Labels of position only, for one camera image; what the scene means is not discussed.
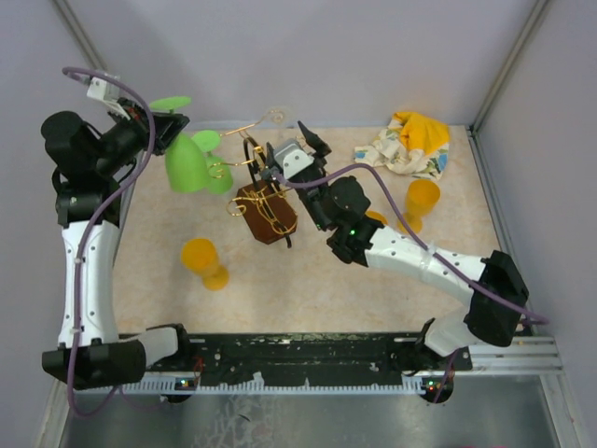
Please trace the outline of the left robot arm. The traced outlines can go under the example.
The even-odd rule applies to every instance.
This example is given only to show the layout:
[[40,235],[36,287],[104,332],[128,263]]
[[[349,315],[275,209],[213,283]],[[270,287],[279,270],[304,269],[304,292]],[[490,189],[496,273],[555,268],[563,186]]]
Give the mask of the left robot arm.
[[[122,200],[115,192],[132,180],[117,179],[140,152],[163,154],[189,119],[183,114],[147,114],[120,97],[109,115],[114,126],[97,132],[73,111],[47,118],[41,126],[45,150],[56,168],[51,182],[62,228],[66,279],[62,328],[57,347],[41,358],[42,369],[77,390],[139,382],[162,359],[174,370],[187,368],[194,348],[179,324],[148,329],[128,339],[118,335],[113,307],[113,265],[121,231]],[[149,149],[149,128],[156,128]]]

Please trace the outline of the green wine glass front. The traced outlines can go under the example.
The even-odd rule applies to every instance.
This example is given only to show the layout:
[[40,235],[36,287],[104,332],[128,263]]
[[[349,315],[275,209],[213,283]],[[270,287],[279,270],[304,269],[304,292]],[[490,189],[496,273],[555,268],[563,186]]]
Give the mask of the green wine glass front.
[[216,156],[215,151],[221,143],[221,136],[213,130],[202,130],[192,136],[193,142],[204,155],[208,175],[208,190],[213,194],[227,193],[233,185],[232,174],[224,160]]

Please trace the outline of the clear wine glass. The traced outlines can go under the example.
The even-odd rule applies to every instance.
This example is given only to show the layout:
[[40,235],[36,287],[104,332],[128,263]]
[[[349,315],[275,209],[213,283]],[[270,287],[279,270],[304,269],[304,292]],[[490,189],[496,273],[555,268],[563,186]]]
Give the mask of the clear wine glass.
[[268,122],[274,130],[274,141],[281,142],[288,131],[295,128],[294,113],[285,105],[272,106],[268,110]]

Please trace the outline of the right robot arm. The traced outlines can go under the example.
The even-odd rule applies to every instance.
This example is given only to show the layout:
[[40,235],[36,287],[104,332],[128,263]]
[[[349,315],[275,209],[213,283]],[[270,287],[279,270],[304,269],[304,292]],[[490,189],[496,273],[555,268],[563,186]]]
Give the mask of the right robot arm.
[[299,128],[303,143],[266,146],[260,177],[297,193],[315,227],[329,232],[326,243],[340,261],[419,278],[462,304],[426,323],[418,361],[434,370],[472,344],[510,346],[529,296],[512,257],[499,250],[488,257],[443,250],[412,230],[399,232],[368,217],[370,201],[351,174],[356,167],[327,174],[330,147],[305,125]]

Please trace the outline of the green wine glass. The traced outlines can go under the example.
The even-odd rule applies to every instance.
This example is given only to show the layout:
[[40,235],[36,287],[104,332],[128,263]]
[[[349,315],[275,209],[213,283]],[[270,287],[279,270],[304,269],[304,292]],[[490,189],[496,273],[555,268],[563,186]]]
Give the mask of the green wine glass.
[[[191,103],[190,97],[178,95],[155,100],[149,106],[152,112],[179,113],[180,108]],[[184,130],[162,155],[174,192],[192,193],[207,187],[209,175],[203,153]]]
[[224,160],[216,156],[215,151],[221,143],[221,136],[213,130],[202,130],[192,136],[193,142],[204,155],[208,175],[208,190],[213,194],[227,193],[233,185],[232,174]]

